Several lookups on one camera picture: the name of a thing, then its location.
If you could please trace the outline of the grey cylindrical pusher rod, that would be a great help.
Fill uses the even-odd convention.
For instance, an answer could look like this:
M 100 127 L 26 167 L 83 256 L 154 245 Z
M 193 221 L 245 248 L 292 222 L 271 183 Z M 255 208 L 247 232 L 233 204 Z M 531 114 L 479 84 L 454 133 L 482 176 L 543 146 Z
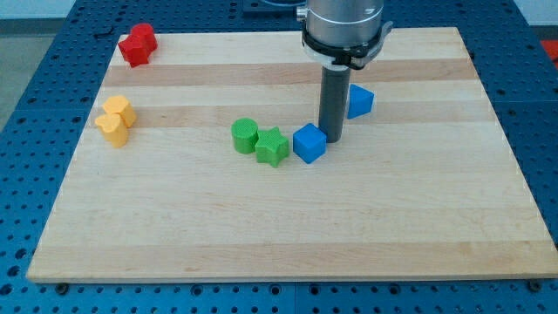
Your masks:
M 322 69 L 318 127 L 326 135 L 327 143 L 335 143 L 341 138 L 349 83 L 350 69 Z

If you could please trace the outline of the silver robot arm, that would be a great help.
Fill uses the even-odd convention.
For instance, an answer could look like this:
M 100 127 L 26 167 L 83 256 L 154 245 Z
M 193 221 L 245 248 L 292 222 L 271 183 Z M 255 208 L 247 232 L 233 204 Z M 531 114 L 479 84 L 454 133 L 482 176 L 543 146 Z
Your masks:
M 318 127 L 329 143 L 342 136 L 351 72 L 364 69 L 391 32 L 383 12 L 383 0 L 307 0 L 296 8 L 304 51 L 322 66 Z

